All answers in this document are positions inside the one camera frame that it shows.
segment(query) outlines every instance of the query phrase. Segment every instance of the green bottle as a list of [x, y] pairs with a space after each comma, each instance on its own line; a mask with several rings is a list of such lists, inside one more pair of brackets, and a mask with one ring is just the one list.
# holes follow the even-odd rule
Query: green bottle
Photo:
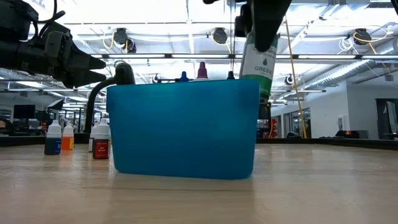
[[260, 83], [260, 97], [268, 101], [271, 95], [272, 77], [274, 76], [278, 36], [266, 52], [259, 52], [254, 46], [254, 36], [248, 33], [244, 58], [239, 78], [257, 80]]

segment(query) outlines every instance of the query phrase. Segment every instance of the white label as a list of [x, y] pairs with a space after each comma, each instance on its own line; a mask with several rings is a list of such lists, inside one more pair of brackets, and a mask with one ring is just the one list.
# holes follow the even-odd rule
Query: white label
[[88, 152], [93, 152], [93, 140], [94, 138], [90, 138], [88, 141]]
[[266, 52], [256, 50], [254, 44], [248, 44], [245, 52], [242, 75], [260, 75], [272, 80], [275, 68], [276, 47]]

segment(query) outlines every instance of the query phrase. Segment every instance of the purple bottle cap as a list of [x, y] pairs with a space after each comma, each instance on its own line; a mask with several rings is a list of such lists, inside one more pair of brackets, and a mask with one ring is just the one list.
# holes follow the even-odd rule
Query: purple bottle cap
[[197, 78], [208, 78], [207, 77], [207, 69], [206, 63], [200, 62], [199, 70], [198, 70], [198, 77]]

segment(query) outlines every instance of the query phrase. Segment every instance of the table surface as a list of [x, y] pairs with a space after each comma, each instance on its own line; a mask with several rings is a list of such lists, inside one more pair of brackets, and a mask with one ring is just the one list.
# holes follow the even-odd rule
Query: table surface
[[0, 148], [0, 223], [396, 224], [398, 152], [322, 145], [256, 147], [246, 180], [118, 173], [87, 145]]

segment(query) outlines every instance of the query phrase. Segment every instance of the orange bottle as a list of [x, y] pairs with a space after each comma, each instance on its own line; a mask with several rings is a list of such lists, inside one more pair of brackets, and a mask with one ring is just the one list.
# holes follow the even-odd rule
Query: orange bottle
[[73, 127], [68, 124], [63, 130], [61, 150], [69, 151], [75, 147], [75, 134], [73, 133]]

